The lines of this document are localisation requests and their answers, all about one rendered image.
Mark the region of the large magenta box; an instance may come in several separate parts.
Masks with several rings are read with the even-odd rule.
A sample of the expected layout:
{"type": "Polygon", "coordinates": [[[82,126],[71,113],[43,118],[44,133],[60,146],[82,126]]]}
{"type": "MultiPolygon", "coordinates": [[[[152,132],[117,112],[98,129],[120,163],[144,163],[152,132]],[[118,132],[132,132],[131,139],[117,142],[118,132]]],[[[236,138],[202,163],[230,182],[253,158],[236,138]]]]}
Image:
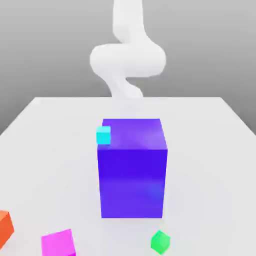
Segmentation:
{"type": "Polygon", "coordinates": [[[41,237],[42,256],[77,256],[71,229],[41,237]]]}

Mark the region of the small green cube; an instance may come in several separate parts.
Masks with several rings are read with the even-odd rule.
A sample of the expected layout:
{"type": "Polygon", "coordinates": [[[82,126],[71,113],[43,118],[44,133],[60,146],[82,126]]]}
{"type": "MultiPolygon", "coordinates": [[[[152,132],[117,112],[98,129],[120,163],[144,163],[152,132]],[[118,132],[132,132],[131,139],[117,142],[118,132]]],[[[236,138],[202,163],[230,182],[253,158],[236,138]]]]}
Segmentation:
{"type": "Polygon", "coordinates": [[[158,254],[162,255],[169,247],[171,243],[171,237],[158,230],[150,241],[150,247],[158,254]]]}

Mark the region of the large purple box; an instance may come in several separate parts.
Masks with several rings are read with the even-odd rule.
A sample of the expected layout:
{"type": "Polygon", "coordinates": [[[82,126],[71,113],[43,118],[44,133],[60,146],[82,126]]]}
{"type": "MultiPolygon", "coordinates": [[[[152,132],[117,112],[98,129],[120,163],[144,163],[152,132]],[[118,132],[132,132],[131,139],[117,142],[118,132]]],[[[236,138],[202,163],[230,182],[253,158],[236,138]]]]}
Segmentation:
{"type": "Polygon", "coordinates": [[[163,216],[168,147],[158,118],[105,118],[109,145],[98,145],[102,218],[163,216]]]}

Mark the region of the large orange box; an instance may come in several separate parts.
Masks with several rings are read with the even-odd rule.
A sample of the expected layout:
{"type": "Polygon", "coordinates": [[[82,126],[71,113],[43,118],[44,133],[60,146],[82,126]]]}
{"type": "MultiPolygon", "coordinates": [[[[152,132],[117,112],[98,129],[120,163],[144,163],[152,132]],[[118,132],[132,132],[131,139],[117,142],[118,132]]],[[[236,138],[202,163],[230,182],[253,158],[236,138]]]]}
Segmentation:
{"type": "Polygon", "coordinates": [[[0,210],[0,249],[14,233],[14,226],[8,211],[0,210]]]}

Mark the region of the small cyan cube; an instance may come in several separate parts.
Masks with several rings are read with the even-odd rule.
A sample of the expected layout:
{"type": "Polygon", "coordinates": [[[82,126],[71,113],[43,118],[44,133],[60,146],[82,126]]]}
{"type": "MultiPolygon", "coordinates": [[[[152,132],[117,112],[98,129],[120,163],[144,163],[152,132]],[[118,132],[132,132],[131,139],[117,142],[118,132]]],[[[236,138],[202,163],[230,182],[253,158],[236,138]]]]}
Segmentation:
{"type": "Polygon", "coordinates": [[[97,127],[96,143],[98,145],[110,145],[111,144],[111,127],[110,126],[97,127]]]}

